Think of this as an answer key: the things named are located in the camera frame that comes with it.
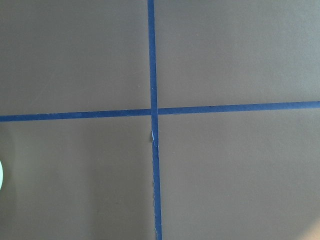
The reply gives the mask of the green bowl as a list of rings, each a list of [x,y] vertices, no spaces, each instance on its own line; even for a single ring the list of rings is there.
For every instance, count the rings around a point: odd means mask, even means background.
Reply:
[[[0,189],[2,188],[3,181],[4,181],[4,170],[3,170],[2,162],[0,161]]]

